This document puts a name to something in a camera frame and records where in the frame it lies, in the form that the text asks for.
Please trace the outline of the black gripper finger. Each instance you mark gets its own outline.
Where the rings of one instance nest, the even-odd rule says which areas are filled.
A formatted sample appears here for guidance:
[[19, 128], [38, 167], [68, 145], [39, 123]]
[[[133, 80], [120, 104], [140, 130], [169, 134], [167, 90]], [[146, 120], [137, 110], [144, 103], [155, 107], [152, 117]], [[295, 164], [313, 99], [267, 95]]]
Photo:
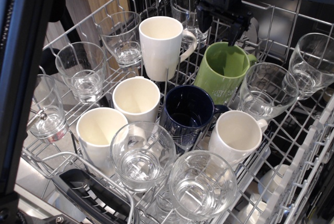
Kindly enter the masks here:
[[228, 46], [233, 46], [245, 31], [249, 30], [251, 17], [238, 17], [230, 26]]
[[198, 27], [201, 32], [206, 32], [211, 27], [213, 21], [214, 7], [211, 4], [197, 5]]

